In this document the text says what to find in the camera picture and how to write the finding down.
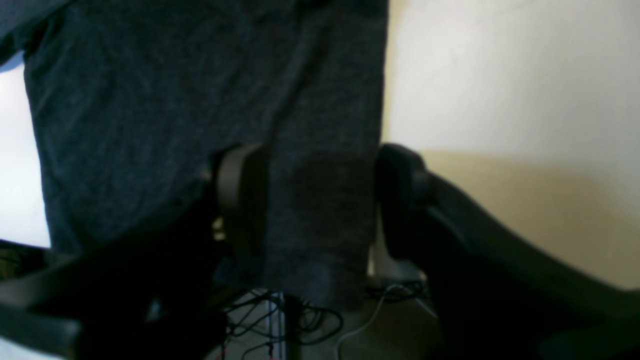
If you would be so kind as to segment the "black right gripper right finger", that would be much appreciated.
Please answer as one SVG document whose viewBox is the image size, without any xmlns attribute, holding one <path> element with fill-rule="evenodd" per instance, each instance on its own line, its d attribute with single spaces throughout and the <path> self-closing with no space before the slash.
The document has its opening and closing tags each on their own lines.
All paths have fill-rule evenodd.
<svg viewBox="0 0 640 360">
<path fill-rule="evenodd" d="M 583 275 L 525 242 L 405 146 L 375 160 L 390 256 L 427 278 L 439 360 L 637 360 L 639 292 Z"/>
</svg>

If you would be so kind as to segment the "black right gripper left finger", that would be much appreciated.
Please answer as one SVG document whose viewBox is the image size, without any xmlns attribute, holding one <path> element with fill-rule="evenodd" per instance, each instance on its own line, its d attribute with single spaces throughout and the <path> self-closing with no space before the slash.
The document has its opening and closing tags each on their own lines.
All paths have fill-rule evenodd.
<svg viewBox="0 0 640 360">
<path fill-rule="evenodd" d="M 262 267 L 268 165 L 263 145 L 231 146 L 119 239 L 2 281 L 2 339 L 67 360 L 203 360 L 226 335 L 217 276 Z"/>
</svg>

